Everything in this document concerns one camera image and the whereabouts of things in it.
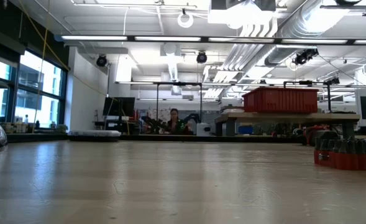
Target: wooden tabletop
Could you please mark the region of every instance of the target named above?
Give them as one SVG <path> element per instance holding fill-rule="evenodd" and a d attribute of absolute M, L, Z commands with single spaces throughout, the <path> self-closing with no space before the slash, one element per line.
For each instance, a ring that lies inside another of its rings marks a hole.
<path fill-rule="evenodd" d="M 272 114 L 272 113 L 226 113 L 214 120 L 215 123 L 223 123 L 228 119 L 237 122 L 278 122 L 278 123 L 341 123 L 357 122 L 361 118 L 358 114 Z"/>

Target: box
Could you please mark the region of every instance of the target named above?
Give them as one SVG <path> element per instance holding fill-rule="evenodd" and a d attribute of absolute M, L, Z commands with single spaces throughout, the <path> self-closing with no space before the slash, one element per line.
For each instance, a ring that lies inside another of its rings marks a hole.
<path fill-rule="evenodd" d="M 317 92 L 314 89 L 260 87 L 242 97 L 245 112 L 317 113 Z"/>

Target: woman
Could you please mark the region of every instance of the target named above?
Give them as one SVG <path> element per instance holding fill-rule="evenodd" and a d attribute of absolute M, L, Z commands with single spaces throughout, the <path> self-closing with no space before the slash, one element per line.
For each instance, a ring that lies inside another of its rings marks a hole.
<path fill-rule="evenodd" d="M 170 134 L 185 134 L 190 131 L 188 129 L 188 124 L 185 124 L 183 120 L 178 119 L 178 110 L 176 108 L 170 110 L 168 128 Z"/>

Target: table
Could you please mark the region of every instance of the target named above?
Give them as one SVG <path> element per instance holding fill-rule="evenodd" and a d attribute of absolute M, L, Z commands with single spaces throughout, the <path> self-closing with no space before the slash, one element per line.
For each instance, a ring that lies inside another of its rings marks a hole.
<path fill-rule="evenodd" d="M 235 136 L 236 122 L 274 122 L 295 124 L 341 124 L 343 137 L 355 137 L 354 123 L 361 118 L 358 114 L 273 114 L 273 113 L 226 113 L 214 120 L 216 135 L 222 136 L 222 124 L 226 124 L 226 136 Z"/>

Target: white wall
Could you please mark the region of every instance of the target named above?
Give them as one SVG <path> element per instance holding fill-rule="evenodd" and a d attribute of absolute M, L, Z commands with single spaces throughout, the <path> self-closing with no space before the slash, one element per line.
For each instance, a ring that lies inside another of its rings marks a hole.
<path fill-rule="evenodd" d="M 70 47 L 69 66 L 65 124 L 70 130 L 94 129 L 95 110 L 98 110 L 99 119 L 103 114 L 108 77 L 82 57 L 76 47 Z"/>

